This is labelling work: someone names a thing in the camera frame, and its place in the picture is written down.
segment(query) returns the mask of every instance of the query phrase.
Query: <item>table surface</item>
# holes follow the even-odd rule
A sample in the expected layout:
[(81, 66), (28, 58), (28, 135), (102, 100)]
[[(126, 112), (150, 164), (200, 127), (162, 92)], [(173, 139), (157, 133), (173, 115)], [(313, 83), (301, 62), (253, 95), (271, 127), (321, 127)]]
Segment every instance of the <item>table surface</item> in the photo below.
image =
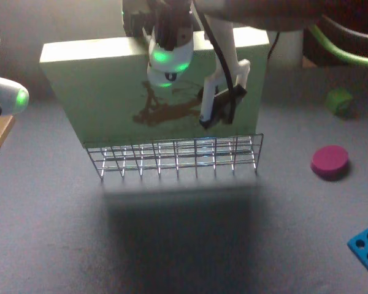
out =
[[(357, 118), (325, 109), (337, 86)], [(103, 184), (57, 101), (35, 100), (0, 150), (0, 293), (368, 293), (347, 247), (368, 227), (368, 69), (272, 72), (263, 96), (258, 176)], [(350, 153), (338, 182), (310, 170), (328, 144)]]

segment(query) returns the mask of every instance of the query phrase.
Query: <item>metal wire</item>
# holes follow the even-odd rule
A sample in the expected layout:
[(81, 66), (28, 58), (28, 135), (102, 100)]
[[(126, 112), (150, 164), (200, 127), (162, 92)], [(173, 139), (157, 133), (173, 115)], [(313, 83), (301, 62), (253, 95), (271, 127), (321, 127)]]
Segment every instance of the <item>metal wire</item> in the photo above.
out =
[(231, 165), (232, 172), (240, 164), (252, 164), (258, 171), (259, 158), (263, 144), (263, 134), (231, 138), (199, 138), (182, 140), (163, 140), (140, 145), (108, 146), (87, 148), (98, 176), (104, 179), (105, 172), (138, 171), (143, 177), (145, 170), (176, 169), (177, 177), (181, 168), (212, 167)]

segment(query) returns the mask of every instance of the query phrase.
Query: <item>round pink object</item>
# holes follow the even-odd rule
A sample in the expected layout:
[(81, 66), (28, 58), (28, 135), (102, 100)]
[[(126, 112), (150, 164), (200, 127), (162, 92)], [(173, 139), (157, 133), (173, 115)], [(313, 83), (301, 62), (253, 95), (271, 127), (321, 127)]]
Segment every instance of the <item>round pink object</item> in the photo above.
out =
[(338, 176), (348, 166), (349, 154), (341, 146), (331, 145), (319, 149), (312, 157), (311, 169), (318, 176)]

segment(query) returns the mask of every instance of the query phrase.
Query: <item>glowing green led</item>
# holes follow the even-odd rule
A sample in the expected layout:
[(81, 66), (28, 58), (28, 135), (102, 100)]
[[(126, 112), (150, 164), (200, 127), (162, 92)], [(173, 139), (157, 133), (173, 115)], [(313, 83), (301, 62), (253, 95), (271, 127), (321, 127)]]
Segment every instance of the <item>glowing green led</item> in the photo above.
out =
[(168, 87), (170, 87), (170, 86), (172, 86), (172, 84), (160, 84), (160, 87), (161, 88), (168, 88)]
[(169, 61), (169, 55), (162, 52), (155, 52), (154, 59), (160, 63), (167, 63)]
[(179, 65), (176, 70), (177, 72), (183, 72), (184, 70), (186, 70), (188, 67), (190, 66), (189, 63), (183, 63), (181, 65)]
[(17, 96), (17, 104), (18, 105), (24, 105), (27, 103), (28, 94), (24, 92), (24, 90), (19, 90), (18, 96)]

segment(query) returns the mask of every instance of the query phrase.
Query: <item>green cable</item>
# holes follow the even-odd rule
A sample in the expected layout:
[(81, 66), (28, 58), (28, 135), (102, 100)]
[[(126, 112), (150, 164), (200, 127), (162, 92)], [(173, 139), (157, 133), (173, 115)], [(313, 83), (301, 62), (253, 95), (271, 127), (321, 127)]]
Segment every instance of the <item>green cable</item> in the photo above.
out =
[(338, 48), (323, 34), (323, 32), (320, 30), (318, 26), (314, 25), (309, 27), (309, 31), (312, 33), (312, 35), (316, 38), (316, 40), (325, 50), (332, 53), (340, 60), (345, 61), (347, 63), (368, 67), (368, 57), (354, 55)]

